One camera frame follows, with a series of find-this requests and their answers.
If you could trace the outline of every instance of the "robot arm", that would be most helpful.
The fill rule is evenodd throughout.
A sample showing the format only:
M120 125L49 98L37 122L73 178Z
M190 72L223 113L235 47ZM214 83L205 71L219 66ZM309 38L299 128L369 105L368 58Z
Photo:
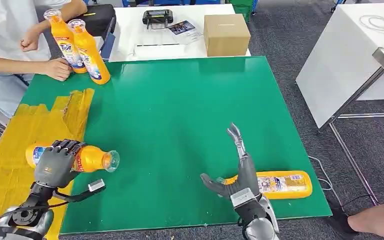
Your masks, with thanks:
M213 192L230 198L235 212L242 219L242 235L246 240L279 240L279 226L269 199L260 193L254 161L246 152L238 127L233 123L227 132L239 155L237 180L222 184L202 173L204 185Z
M54 212L50 208L83 201L106 188L100 179L90 183L88 190L78 195L58 192L58 188L65 188L79 174L72 170L72 166L76 154L84 146L84 142L65 139L57 140L46 148L34 170L35 182L26 201L0 216L0 240L42 240L54 220ZM49 205L52 197L65 202Z

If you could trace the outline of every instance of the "lying bottle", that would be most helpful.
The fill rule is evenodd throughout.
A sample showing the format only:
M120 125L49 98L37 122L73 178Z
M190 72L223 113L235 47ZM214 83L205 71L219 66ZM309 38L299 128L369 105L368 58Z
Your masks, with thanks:
M219 179L222 184L231 184L238 175L229 179ZM261 171L257 172L260 193L268 199L300 199L313 192L313 185L305 171Z
M35 143L25 151L27 163L35 168L45 149L51 144ZM119 153L115 150L104 152L96 146L87 145L80 149L74 157L72 170L76 172L91 173L105 169L109 173L114 172L120 163Z

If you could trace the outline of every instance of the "jeans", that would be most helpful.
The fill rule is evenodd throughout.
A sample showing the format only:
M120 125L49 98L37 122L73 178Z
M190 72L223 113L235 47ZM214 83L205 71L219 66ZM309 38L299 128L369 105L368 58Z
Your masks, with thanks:
M34 74L0 73L0 111L11 118L16 112Z

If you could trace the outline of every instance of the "cardboard box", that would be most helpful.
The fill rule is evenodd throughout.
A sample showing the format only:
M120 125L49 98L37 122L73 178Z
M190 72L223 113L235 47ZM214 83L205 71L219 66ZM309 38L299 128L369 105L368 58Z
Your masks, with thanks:
M244 56L251 35L242 14L205 15L204 38L208 57Z

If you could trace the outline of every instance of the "white shirt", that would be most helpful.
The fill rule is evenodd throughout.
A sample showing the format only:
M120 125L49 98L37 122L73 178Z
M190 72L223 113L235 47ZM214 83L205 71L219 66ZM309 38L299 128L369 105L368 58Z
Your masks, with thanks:
M22 52L20 41L27 30L37 24L36 7L60 9L71 0L0 0L0 58L22 61L47 61L51 57L48 43L39 37L38 49Z

